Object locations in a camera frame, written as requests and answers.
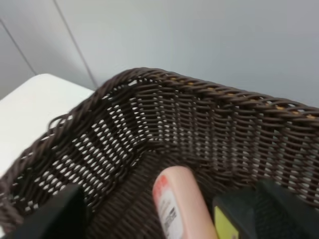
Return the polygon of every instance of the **gray wall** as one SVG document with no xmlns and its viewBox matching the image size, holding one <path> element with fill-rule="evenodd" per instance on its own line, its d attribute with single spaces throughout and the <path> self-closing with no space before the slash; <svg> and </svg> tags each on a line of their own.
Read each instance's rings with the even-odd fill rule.
<svg viewBox="0 0 319 239">
<path fill-rule="evenodd" d="M 317 107 L 318 9 L 318 0 L 0 1 L 36 74 L 93 89 L 156 67 Z"/>
</svg>

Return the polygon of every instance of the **wicker basket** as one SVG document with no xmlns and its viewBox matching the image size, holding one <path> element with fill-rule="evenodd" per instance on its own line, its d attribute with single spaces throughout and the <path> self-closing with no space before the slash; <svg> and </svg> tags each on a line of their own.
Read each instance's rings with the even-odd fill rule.
<svg viewBox="0 0 319 239">
<path fill-rule="evenodd" d="M 87 238 L 161 238 L 156 176 L 186 165 L 214 195 L 270 177 L 319 208 L 319 110 L 159 69 L 107 81 L 26 149 L 1 179 L 12 231 L 69 183 L 85 189 Z"/>
</svg>

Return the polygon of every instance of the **black object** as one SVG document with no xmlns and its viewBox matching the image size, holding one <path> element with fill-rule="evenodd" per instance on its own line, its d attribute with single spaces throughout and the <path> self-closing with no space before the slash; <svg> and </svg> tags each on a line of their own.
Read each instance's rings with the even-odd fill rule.
<svg viewBox="0 0 319 239">
<path fill-rule="evenodd" d="M 68 185 L 2 239 L 84 239 L 85 212 L 82 188 Z"/>
<path fill-rule="evenodd" d="M 319 214 L 270 180 L 256 190 L 217 196 L 213 201 L 239 232 L 240 239 L 319 239 Z"/>
</svg>

